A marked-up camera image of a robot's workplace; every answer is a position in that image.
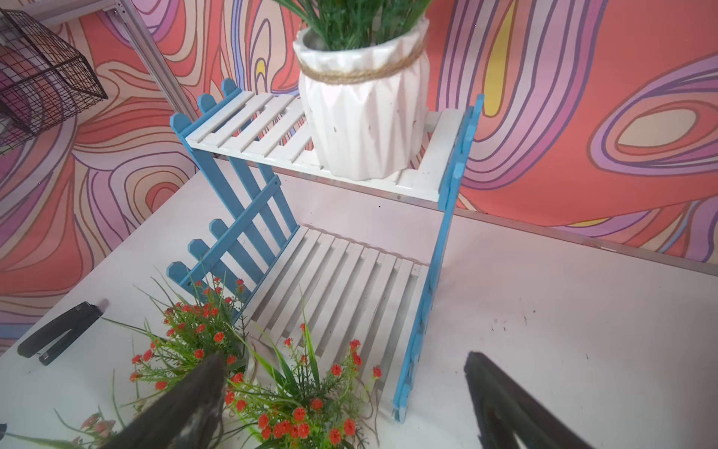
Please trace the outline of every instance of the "white table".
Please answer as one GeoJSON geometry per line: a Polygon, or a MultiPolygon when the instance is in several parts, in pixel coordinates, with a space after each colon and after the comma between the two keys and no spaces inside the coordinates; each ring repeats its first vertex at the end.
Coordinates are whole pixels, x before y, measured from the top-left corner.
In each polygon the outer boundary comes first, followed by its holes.
{"type": "MultiPolygon", "coordinates": [[[[281,178],[301,224],[428,263],[441,213],[281,178]]],[[[230,220],[196,175],[30,332],[83,300],[109,301],[107,318],[141,325],[147,316],[160,328],[134,285],[158,293],[150,277],[172,261],[191,265],[186,245],[210,240],[213,218],[230,220]]],[[[463,366],[468,351],[482,351],[596,448],[716,447],[717,294],[707,274],[456,217],[406,422],[380,417],[381,445],[478,448],[463,366]]],[[[132,340],[138,351],[148,344],[98,321],[47,367],[11,348],[0,357],[0,422],[68,438],[53,407],[73,425],[98,404],[111,416],[113,369],[118,401],[134,398],[132,340]]]]}

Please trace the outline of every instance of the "white slatted shelf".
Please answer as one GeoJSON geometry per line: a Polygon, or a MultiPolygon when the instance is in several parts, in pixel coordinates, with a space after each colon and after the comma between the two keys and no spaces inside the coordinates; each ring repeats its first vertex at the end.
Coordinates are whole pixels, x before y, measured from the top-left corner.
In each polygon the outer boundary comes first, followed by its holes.
{"type": "Polygon", "coordinates": [[[464,111],[429,112],[424,132],[431,133],[418,167],[409,167],[384,179],[354,181],[332,175],[309,149],[311,135],[302,103],[289,95],[277,97],[242,92],[187,137],[193,148],[247,159],[296,172],[437,202],[464,111]],[[256,116],[249,125],[248,121],[256,116]],[[267,127],[264,135],[259,136],[267,127]],[[286,143],[281,141],[289,133],[286,143]]]}
{"type": "Polygon", "coordinates": [[[349,341],[359,339],[363,379],[381,367],[380,409],[391,416],[428,271],[302,226],[256,288],[245,311],[248,331],[268,346],[285,338],[300,341],[303,311],[321,372],[346,354],[349,341]]]}

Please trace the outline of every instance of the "black wire basket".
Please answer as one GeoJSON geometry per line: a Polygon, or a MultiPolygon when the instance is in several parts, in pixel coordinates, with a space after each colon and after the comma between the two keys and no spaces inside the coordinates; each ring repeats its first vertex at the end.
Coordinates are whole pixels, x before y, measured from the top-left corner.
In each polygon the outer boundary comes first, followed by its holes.
{"type": "Polygon", "coordinates": [[[0,154],[107,98],[85,56],[22,11],[0,9],[0,154]]]}

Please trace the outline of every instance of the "white geometric vase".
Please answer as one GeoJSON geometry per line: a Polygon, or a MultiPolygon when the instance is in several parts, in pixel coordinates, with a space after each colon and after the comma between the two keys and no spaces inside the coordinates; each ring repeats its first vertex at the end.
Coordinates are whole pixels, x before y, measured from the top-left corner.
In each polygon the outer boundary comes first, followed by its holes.
{"type": "Polygon", "coordinates": [[[385,178],[419,152],[428,110],[428,28],[422,18],[396,39],[336,52],[322,50],[310,29],[297,35],[304,113],[320,164],[333,175],[385,178]]]}

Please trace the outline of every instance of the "colorful patterned wall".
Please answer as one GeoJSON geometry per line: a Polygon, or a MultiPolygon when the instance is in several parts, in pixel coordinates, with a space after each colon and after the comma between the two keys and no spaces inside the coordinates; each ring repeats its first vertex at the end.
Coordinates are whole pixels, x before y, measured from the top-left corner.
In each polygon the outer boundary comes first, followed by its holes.
{"type": "Polygon", "coordinates": [[[195,172],[173,111],[105,13],[53,31],[109,99],[0,157],[0,353],[195,172]]]}
{"type": "MultiPolygon", "coordinates": [[[[299,21],[276,3],[133,1],[193,102],[226,77],[297,92],[299,21]]],[[[435,0],[427,15],[430,107],[486,94],[460,207],[718,264],[718,2],[435,0]]],[[[56,31],[111,99],[0,157],[0,351],[194,171],[108,16],[56,31]]]]}

